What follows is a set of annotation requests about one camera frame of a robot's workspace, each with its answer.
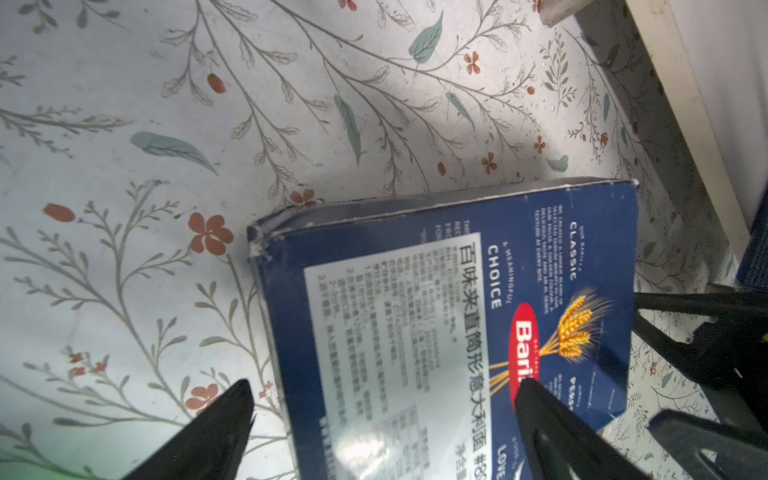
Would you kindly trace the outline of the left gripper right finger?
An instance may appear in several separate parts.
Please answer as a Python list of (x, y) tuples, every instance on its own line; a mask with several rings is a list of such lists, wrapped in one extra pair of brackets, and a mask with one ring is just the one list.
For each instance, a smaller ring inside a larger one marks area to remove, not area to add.
[(533, 478), (647, 478), (538, 381), (521, 382), (515, 412)]

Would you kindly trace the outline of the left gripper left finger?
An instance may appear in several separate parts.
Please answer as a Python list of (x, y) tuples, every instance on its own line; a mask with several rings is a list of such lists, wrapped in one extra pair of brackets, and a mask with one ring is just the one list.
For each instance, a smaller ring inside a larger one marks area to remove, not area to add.
[(128, 473), (128, 479), (233, 480), (253, 425), (250, 383), (241, 379)]

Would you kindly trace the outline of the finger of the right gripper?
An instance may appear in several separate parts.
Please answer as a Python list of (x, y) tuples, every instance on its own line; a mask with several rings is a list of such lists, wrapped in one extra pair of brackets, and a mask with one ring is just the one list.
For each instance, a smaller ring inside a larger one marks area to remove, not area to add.
[[(687, 379), (697, 383), (718, 419), (767, 430), (767, 295), (761, 292), (634, 295), (636, 333)], [(709, 317), (688, 343), (672, 339), (640, 312)]]
[(649, 422), (653, 438), (693, 479), (765, 479), (767, 435), (662, 410)]

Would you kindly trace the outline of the blue Barilla spaghetti box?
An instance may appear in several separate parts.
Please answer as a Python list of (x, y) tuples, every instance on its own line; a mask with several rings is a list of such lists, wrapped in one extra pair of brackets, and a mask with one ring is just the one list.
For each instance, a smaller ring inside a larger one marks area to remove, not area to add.
[(736, 275), (744, 289), (766, 292), (768, 287), (768, 196), (764, 192), (754, 218), (751, 237)]

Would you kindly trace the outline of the blue Barilla pasta box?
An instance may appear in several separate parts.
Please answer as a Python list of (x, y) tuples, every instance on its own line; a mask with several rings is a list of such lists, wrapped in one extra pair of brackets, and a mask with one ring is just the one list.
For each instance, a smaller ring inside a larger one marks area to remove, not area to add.
[(302, 479), (527, 479), (534, 379), (590, 427), (627, 406), (633, 180), (288, 207), (248, 229)]

